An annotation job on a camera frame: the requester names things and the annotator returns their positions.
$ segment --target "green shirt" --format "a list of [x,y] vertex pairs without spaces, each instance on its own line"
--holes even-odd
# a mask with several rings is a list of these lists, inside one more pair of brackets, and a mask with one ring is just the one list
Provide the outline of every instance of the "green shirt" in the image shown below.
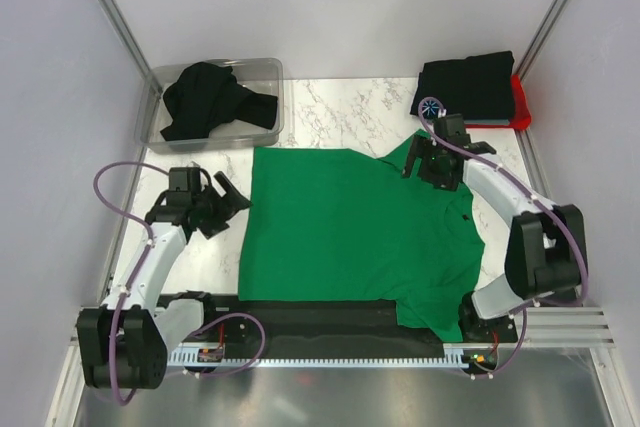
[[458,306],[478,281],[484,249],[472,194],[403,179],[410,144],[380,159],[255,149],[239,298],[395,300],[399,325],[461,341]]

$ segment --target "purple tube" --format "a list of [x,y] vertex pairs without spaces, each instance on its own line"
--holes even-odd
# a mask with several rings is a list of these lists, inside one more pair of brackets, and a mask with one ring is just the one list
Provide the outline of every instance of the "purple tube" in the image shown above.
[[522,313],[522,329],[520,330],[520,337],[518,337],[518,342],[516,342],[516,346],[513,348],[511,355],[502,364],[497,366],[493,372],[487,372],[486,374],[475,374],[476,379],[486,379],[489,378],[489,374],[493,376],[494,374],[502,372],[511,364],[511,362],[513,362],[513,359],[515,359],[518,352],[520,352],[522,344],[524,343],[524,336],[527,333],[527,309],[523,308],[520,312]]
[[[142,225],[144,229],[147,231],[147,237],[149,237],[149,240],[153,241],[153,230],[151,230],[151,226],[147,224],[144,221],[144,219],[141,219],[136,215],[133,215],[129,212],[126,212],[120,209],[116,205],[109,202],[105,198],[105,196],[102,195],[102,192],[100,192],[100,186],[99,186],[100,177],[102,177],[102,175],[108,170],[111,170],[114,167],[120,167],[122,165],[135,165],[140,167],[147,167],[149,169],[153,169],[156,172],[160,172],[165,175],[169,175],[169,172],[167,172],[166,170],[162,170],[161,168],[156,167],[155,165],[145,164],[144,162],[122,161],[122,162],[114,162],[112,164],[104,166],[102,169],[98,171],[96,176],[93,178],[93,191],[95,192],[98,199],[100,199],[100,202],[102,202],[104,205],[106,205],[109,209],[114,211],[116,214],[119,214],[129,220],[133,220],[134,222],[137,222],[138,224]],[[145,245],[144,250],[142,251],[142,255],[140,255],[138,262],[136,262],[136,265],[131,271],[131,275],[126,280],[125,287],[127,288],[127,290],[131,289],[131,286],[133,285],[133,282],[136,276],[138,275],[138,273],[140,272],[140,269],[142,268],[142,264],[144,264],[144,261],[146,260],[150,251],[151,251],[151,242]],[[113,313],[111,328],[109,329],[109,381],[111,383],[111,392],[113,394],[113,398],[121,406],[125,406],[129,402],[131,402],[131,399],[136,393],[136,389],[132,389],[127,394],[126,397],[123,398],[122,395],[120,395],[120,387],[118,386],[118,373],[116,369],[116,337],[118,336],[118,323],[120,321],[120,314],[122,313],[122,306],[124,305],[126,298],[127,298],[126,293],[123,292],[122,294],[120,294],[118,298],[118,303],[116,304],[116,309]]]
[[265,333],[264,327],[260,323],[260,321],[258,319],[256,319],[251,314],[246,314],[244,312],[233,312],[231,314],[223,315],[222,317],[218,317],[213,322],[209,322],[208,324],[203,325],[198,330],[196,330],[195,332],[192,332],[189,335],[192,336],[192,335],[201,334],[203,332],[206,332],[209,329],[212,329],[213,327],[215,327],[216,325],[224,322],[225,320],[235,319],[235,318],[238,318],[238,317],[241,317],[243,319],[248,319],[251,322],[253,322],[254,324],[256,324],[256,326],[258,327],[258,330],[260,331],[260,348],[258,348],[258,352],[256,352],[256,355],[254,355],[251,358],[251,360],[249,360],[245,364],[241,365],[240,367],[237,367],[237,368],[232,369],[232,370],[227,370],[227,371],[224,371],[224,372],[211,372],[211,373],[208,373],[208,374],[207,373],[203,373],[203,374],[200,374],[201,377],[207,377],[207,378],[209,378],[209,377],[227,377],[228,375],[237,374],[239,372],[243,372],[243,371],[249,369],[253,364],[255,364],[258,361],[258,359],[260,359],[260,356],[262,355],[262,352],[264,351],[264,347],[265,347],[265,344],[266,344],[267,334]]
[[[580,271],[580,283],[582,285],[582,290],[580,292],[580,297],[578,297],[573,302],[567,302],[567,303],[565,303],[565,302],[557,302],[557,301],[553,301],[553,300],[545,300],[545,299],[540,299],[540,301],[546,302],[546,303],[552,304],[552,305],[565,306],[565,307],[574,307],[574,306],[582,305],[582,303],[585,301],[585,299],[587,298],[587,295],[589,293],[589,275],[587,273],[587,266],[586,266],[586,263],[584,261],[584,257],[582,255],[582,252],[580,251],[580,247],[578,246],[578,243],[576,242],[576,239],[573,237],[573,235],[571,234],[571,232],[569,231],[567,226],[564,225],[564,223],[560,220],[560,218],[558,218],[558,216],[555,213],[553,213],[553,211],[548,209],[542,202],[537,200],[535,198],[536,194],[533,191],[531,191],[531,189],[529,189],[529,187],[527,187],[520,179],[518,179],[511,172],[509,172],[508,170],[500,167],[495,162],[492,162],[492,161],[490,161],[490,160],[488,160],[488,159],[486,159],[484,157],[481,157],[479,155],[472,154],[471,152],[467,152],[466,150],[461,149],[460,147],[458,147],[456,145],[450,144],[449,142],[445,141],[444,139],[441,139],[440,137],[438,137],[436,135],[436,133],[433,131],[433,129],[431,128],[431,126],[429,125],[429,123],[427,122],[427,120],[425,119],[425,117],[424,117],[424,112],[425,112],[425,108],[424,107],[425,107],[425,105],[427,103],[429,103],[430,105],[433,105],[433,102],[436,102],[440,106],[440,109],[444,112],[444,106],[435,97],[425,97],[424,99],[422,99],[422,101],[420,101],[420,104],[418,105],[418,115],[420,117],[420,121],[422,122],[422,126],[427,131],[427,133],[431,136],[431,138],[433,140],[435,140],[438,144],[442,145],[443,147],[445,147],[445,148],[447,148],[449,150],[452,150],[453,152],[456,152],[456,153],[458,153],[458,154],[460,154],[460,155],[462,155],[464,157],[476,160],[476,161],[478,161],[478,162],[480,162],[480,163],[482,163],[484,165],[487,165],[490,168],[494,169],[496,172],[502,174],[520,192],[522,192],[529,200],[531,200],[533,205],[538,207],[547,217],[549,217],[551,219],[551,221],[553,222],[553,224],[556,227],[558,227],[558,230],[560,230],[560,232],[565,237],[565,239],[567,239],[567,242],[569,243],[569,247],[571,248],[571,252],[573,253],[574,257],[576,258],[576,263],[578,264],[578,270]],[[519,312],[521,308],[528,307],[530,305],[530,302],[531,301],[525,302],[522,306],[514,309],[513,313]]]

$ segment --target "metal frame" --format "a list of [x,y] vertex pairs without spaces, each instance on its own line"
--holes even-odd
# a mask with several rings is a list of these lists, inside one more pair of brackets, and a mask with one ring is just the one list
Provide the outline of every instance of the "metal frame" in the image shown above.
[[[133,34],[114,0],[99,0],[116,32],[129,50],[134,62],[146,79],[147,87],[158,95],[160,84],[144,58]],[[524,55],[516,73],[524,79],[531,65],[549,37],[553,27],[564,11],[569,0],[554,0],[538,28],[529,48]],[[533,139],[529,132],[517,135],[527,172],[532,186],[542,195],[549,195],[549,187],[544,171],[536,155]],[[141,149],[138,159],[144,158],[145,150]],[[140,169],[134,170],[129,193],[123,207],[129,209],[133,202],[140,175]],[[111,281],[111,273],[115,268],[126,221],[123,219],[117,227],[113,242],[109,248],[108,260],[104,268],[103,282],[98,298],[102,298]],[[635,405],[630,396],[624,372],[621,369],[618,352],[601,309],[592,307],[578,308],[534,308],[529,311],[528,328],[523,348],[566,349],[590,348],[597,377],[599,379],[607,407],[616,426],[640,426]],[[516,318],[516,328],[522,322]],[[72,337],[69,351],[63,365],[59,383],[52,401],[47,426],[73,425],[83,390],[83,376],[80,367],[80,354],[77,339]],[[486,348],[486,344],[445,344],[446,348]]]
[[[209,349],[215,351],[219,348],[217,342],[189,342],[181,343],[169,355],[167,365],[174,368],[183,367],[240,367],[250,359],[234,359],[219,362],[203,361],[199,359],[198,353],[201,349]],[[451,347],[444,348],[444,357],[429,358],[409,358],[409,359],[259,359],[253,365],[263,368],[350,368],[350,369],[387,369],[387,368],[417,368],[417,369],[462,369],[467,368],[469,364],[462,361],[464,355],[463,349],[458,345],[452,344]]]
[[131,29],[127,25],[127,22],[124,20],[122,12],[118,8],[118,4],[116,4],[115,0],[98,0],[102,5],[105,13],[107,14],[107,18],[111,21],[111,24],[116,29],[116,32],[120,39],[122,39],[122,43],[131,54],[133,61],[138,66],[140,73],[142,74],[143,79],[149,79],[152,87],[156,90],[156,92],[162,92],[160,82],[155,78],[147,60],[138,45],[135,37],[131,33]]

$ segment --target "clear plastic container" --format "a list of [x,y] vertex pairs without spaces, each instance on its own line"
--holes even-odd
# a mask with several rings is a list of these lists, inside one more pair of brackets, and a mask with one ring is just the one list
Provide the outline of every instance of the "clear plastic container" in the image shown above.
[[[260,93],[278,97],[276,123],[272,129],[234,120],[213,129],[206,139],[167,142],[160,131],[171,124],[171,116],[162,94],[147,91],[143,96],[136,121],[136,139],[158,154],[200,152],[203,150],[233,149],[258,145],[273,145],[284,127],[284,86],[282,64],[277,59],[208,60],[206,62],[230,66],[238,83]],[[178,80],[184,69],[192,64],[170,65],[153,70],[164,91]]]

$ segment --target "metal floor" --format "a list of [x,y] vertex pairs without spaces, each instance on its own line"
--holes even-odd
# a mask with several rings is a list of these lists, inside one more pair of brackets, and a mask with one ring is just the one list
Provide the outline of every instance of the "metal floor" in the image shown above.
[[178,376],[125,408],[86,391],[76,427],[613,425],[588,351],[571,354],[522,351],[494,380],[435,369],[259,368],[201,381]]

